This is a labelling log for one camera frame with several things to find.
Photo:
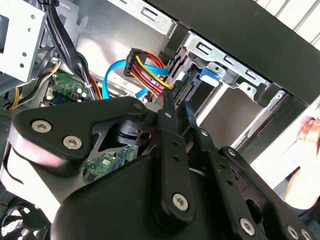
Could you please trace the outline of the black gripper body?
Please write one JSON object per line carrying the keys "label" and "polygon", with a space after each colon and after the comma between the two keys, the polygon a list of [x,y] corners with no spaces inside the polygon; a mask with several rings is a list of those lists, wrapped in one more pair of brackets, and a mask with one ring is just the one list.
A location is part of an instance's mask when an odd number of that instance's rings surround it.
{"label": "black gripper body", "polygon": [[152,128],[143,156],[80,188],[60,206],[53,240],[225,240],[211,181],[177,126]]}

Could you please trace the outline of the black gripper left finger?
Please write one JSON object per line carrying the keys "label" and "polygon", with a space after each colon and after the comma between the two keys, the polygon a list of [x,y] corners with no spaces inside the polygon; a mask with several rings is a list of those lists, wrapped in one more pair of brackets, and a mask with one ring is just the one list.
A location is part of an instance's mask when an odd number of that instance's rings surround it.
{"label": "black gripper left finger", "polygon": [[9,189],[54,222],[62,203],[89,185],[82,179],[86,160],[125,145],[139,146],[143,156],[157,124],[176,125],[179,134],[173,94],[161,97],[158,111],[125,96],[18,113],[9,133]]}

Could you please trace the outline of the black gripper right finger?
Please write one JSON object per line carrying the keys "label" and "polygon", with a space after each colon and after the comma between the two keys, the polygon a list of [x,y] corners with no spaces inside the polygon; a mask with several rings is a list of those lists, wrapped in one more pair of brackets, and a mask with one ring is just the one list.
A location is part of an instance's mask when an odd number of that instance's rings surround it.
{"label": "black gripper right finger", "polygon": [[277,194],[229,146],[217,149],[210,134],[197,126],[188,102],[178,107],[178,132],[200,159],[190,165],[204,170],[213,187],[218,226],[226,240],[311,240],[313,234]]}

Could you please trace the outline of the person's hand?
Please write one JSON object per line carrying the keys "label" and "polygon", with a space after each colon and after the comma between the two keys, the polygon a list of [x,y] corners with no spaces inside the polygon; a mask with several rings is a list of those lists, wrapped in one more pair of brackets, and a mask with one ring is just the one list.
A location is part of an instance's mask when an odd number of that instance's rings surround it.
{"label": "person's hand", "polygon": [[318,144],[320,142],[320,115],[310,119],[300,131],[298,140]]}

